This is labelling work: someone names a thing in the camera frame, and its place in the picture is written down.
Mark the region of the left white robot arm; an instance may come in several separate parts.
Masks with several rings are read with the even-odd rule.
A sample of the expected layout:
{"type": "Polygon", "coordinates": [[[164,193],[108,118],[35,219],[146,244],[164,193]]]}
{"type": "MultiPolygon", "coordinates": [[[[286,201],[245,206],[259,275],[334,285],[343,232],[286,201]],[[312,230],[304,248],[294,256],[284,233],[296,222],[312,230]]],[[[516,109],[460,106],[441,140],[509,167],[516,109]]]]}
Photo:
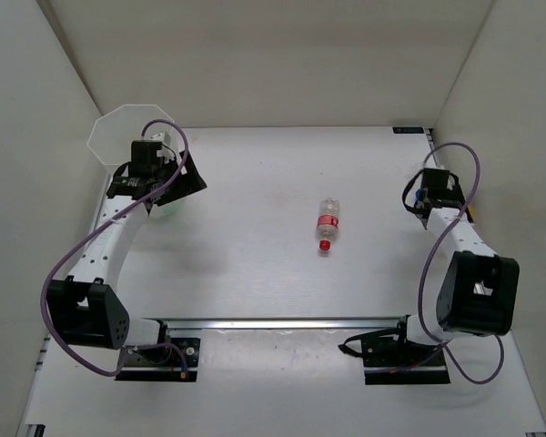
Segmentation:
{"type": "Polygon", "coordinates": [[[67,345],[119,350],[141,346],[153,364],[169,360],[172,341],[160,320],[129,315],[120,301],[120,271],[138,230],[155,207],[205,189],[190,154],[170,145],[167,132],[131,144],[131,158],[113,173],[96,228],[77,264],[46,289],[55,332],[67,345]]]}

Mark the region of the green plastic bottle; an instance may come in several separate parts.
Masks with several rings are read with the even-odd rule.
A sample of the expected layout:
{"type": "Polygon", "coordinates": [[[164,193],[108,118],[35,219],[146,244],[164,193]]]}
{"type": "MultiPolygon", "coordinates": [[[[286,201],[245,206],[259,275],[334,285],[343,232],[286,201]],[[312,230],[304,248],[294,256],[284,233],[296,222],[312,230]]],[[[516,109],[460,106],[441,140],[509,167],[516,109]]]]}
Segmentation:
{"type": "Polygon", "coordinates": [[[163,209],[163,215],[165,217],[171,217],[178,214],[182,210],[183,206],[180,204],[167,205],[163,209]]]}

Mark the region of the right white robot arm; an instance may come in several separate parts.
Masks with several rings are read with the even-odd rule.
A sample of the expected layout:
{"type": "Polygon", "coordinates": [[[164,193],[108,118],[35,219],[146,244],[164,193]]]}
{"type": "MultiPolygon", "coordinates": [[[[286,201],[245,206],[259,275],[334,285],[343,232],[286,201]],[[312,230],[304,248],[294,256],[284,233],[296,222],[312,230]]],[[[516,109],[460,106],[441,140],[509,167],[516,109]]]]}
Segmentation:
{"type": "Polygon", "coordinates": [[[414,362],[424,346],[460,337],[503,336],[511,330],[520,266],[498,255],[478,235],[463,206],[459,178],[446,169],[423,168],[403,189],[406,199],[419,183],[412,205],[403,207],[435,239],[420,276],[417,312],[405,320],[406,332],[390,342],[393,358],[414,362]],[[424,305],[426,277],[437,253],[448,261],[435,304],[424,305]]]}

